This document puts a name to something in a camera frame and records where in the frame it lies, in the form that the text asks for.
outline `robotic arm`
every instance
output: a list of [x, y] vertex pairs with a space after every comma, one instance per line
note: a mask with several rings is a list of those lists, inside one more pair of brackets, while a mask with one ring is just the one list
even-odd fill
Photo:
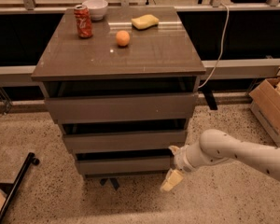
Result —
[[175, 156], [175, 168], [169, 170], [161, 191], [171, 190], [185, 174], [201, 166], [216, 165], [228, 159], [238, 160], [280, 181], [279, 147], [244, 142], [219, 130], [207, 130], [193, 145], [169, 148]]

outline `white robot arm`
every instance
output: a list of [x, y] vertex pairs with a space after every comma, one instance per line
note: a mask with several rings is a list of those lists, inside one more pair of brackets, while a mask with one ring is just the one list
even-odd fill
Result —
[[207, 130], [193, 145], [169, 148], [175, 155], [175, 168], [169, 170], [161, 185], [161, 191], [171, 190], [182, 181], [186, 173], [228, 159], [238, 160], [280, 181], [279, 147], [244, 142], [219, 130]]

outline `black metal rod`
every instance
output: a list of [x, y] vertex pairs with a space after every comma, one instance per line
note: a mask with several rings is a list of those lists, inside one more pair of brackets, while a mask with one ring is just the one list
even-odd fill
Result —
[[21, 184], [21, 181], [22, 179], [24, 178], [27, 170], [28, 170], [28, 167], [29, 165], [31, 164], [32, 160], [34, 159], [35, 157], [35, 154], [34, 153], [29, 153], [24, 164], [22, 165], [14, 183], [13, 183], [13, 187], [10, 191], [10, 193], [8, 194], [7, 198], [6, 198], [6, 201], [4, 202], [1, 210], [0, 210], [0, 223], [4, 217], [4, 215], [6, 214], [6, 211], [11, 203], [11, 200], [13, 199], [13, 197], [15, 196], [20, 184]]

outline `dresser top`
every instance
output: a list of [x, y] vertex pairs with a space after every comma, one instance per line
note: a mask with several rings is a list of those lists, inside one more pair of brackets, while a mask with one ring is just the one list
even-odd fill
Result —
[[[142, 31], [132, 27], [132, 18], [146, 14], [157, 17], [159, 25]], [[124, 48], [116, 43], [120, 30], [131, 37]], [[92, 33], [91, 38], [79, 38], [74, 10], [66, 10], [32, 79], [181, 77], [205, 72], [173, 7], [110, 7], [101, 21], [92, 22]]]

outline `drawer front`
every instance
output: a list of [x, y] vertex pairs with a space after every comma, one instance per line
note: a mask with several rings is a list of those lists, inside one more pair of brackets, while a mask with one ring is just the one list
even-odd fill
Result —
[[67, 149], [76, 154], [85, 152], [168, 148], [170, 145], [184, 145], [186, 137], [186, 131], [107, 133], [93, 135], [65, 135], [63, 141]]
[[191, 117], [197, 94], [106, 98], [47, 99], [46, 106], [58, 123], [124, 120], [179, 119]]
[[170, 157], [149, 157], [132, 160], [76, 161], [81, 175], [120, 175], [143, 172], [168, 171]]

